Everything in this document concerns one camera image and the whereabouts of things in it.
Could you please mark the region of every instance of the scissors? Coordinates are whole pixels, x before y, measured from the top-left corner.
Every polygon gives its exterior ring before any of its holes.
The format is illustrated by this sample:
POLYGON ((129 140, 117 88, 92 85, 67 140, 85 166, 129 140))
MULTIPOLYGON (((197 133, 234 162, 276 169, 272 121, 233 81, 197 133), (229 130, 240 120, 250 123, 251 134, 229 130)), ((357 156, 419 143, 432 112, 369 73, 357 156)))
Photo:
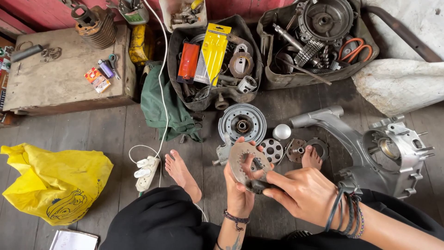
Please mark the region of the scissors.
POLYGON ((115 77, 116 77, 118 80, 120 80, 120 76, 119 76, 119 74, 117 73, 117 70, 115 69, 115 62, 117 61, 117 59, 118 59, 118 57, 117 57, 115 54, 111 54, 111 55, 108 57, 108 60, 109 60, 110 63, 111 63, 112 71, 113 71, 114 74, 115 74, 115 77))
POLYGON ((350 58, 349 61, 348 61, 348 63, 351 63, 351 62, 353 61, 353 59, 355 59, 355 57, 359 54, 359 52, 361 52, 361 50, 364 49, 364 48, 369 48, 369 54, 368 54, 368 56, 363 60, 363 62, 365 62, 365 61, 367 61, 368 59, 370 59, 370 57, 371 57, 372 54, 373 54, 373 48, 372 48, 371 45, 364 44, 364 39, 362 39, 362 38, 352 38, 352 39, 346 41, 346 42, 344 43, 344 45, 342 45, 341 49, 339 50, 339 57, 338 57, 338 58, 339 58, 340 61, 343 61, 343 60, 345 60, 345 59, 347 59, 347 58, 349 58, 349 57, 351 56, 351 58, 350 58), (341 56, 342 56, 342 51, 344 50, 345 46, 346 46, 347 44, 353 42, 353 41, 358 41, 358 42, 360 42, 359 46, 358 46, 356 49, 352 50, 352 51, 351 51, 348 55, 346 55, 344 58, 341 58, 341 56))

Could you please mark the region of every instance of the bare foot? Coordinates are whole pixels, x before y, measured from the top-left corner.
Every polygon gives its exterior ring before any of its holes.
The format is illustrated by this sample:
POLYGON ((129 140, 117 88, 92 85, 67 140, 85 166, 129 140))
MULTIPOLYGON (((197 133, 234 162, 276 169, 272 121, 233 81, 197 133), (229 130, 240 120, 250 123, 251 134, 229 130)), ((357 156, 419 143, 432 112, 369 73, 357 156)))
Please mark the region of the bare foot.
POLYGON ((303 168, 316 168, 321 170, 322 160, 316 152, 316 149, 312 145, 305 147, 304 156, 302 156, 303 168))
POLYGON ((183 162, 179 153, 176 150, 171 150, 170 153, 174 159, 169 154, 165 155, 166 171, 176 181, 177 185, 181 186, 190 195, 193 203, 198 203, 202 198, 199 186, 186 168, 185 162, 183 162))

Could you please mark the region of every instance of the orange scissors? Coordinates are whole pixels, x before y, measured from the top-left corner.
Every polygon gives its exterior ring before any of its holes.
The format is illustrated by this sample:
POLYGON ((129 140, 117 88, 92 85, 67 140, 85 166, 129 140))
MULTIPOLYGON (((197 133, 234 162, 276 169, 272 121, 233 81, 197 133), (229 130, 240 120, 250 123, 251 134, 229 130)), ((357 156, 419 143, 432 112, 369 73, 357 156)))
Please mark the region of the orange scissors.
POLYGON ((372 54, 373 54, 373 48, 372 48, 371 45, 364 44, 364 39, 362 39, 362 38, 352 38, 352 39, 346 41, 346 42, 342 45, 341 49, 339 50, 339 60, 340 60, 340 61, 343 61, 343 60, 345 60, 345 59, 351 57, 351 58, 349 59, 349 61, 348 61, 348 63, 351 63, 351 62, 353 61, 353 59, 355 59, 355 57, 359 54, 359 52, 361 52, 361 50, 363 50, 364 48, 369 48, 369 55, 367 56, 367 58, 365 58, 365 59, 363 60, 363 62, 365 62, 365 61, 367 61, 368 59, 370 59, 370 57, 371 57, 372 54), (358 41, 358 42, 360 42, 361 44, 359 44, 359 46, 358 46, 356 49, 352 50, 352 51, 351 51, 348 55, 346 55, 344 58, 341 58, 341 56, 342 56, 342 51, 344 50, 345 46, 346 46, 347 44, 353 42, 353 41, 358 41))

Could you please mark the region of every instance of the yellow plastic bag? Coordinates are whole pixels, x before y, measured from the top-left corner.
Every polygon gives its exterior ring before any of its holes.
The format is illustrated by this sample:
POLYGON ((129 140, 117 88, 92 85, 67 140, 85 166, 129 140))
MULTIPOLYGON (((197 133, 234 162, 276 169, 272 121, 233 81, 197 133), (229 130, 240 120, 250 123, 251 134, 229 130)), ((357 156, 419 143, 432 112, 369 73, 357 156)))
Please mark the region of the yellow plastic bag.
POLYGON ((18 210, 52 226, 81 219, 107 183, 113 164, 97 151, 57 153, 27 143, 1 147, 21 176, 3 192, 18 210))

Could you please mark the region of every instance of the black pants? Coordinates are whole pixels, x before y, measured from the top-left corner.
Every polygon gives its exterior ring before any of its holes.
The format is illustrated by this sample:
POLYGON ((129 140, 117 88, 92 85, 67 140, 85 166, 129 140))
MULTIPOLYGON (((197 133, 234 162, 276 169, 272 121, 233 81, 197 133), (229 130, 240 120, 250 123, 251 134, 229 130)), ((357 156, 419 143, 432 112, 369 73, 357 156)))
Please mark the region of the black pants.
MULTIPOLYGON (((417 208, 396 198, 363 190, 367 206, 407 225, 444 240, 444 229, 417 208)), ((110 224, 100 250, 213 249, 220 226, 202 222, 201 211, 182 187, 156 188, 120 211, 110 224)), ((337 233, 314 234, 290 241, 246 236, 242 249, 359 249, 378 247, 337 233)))

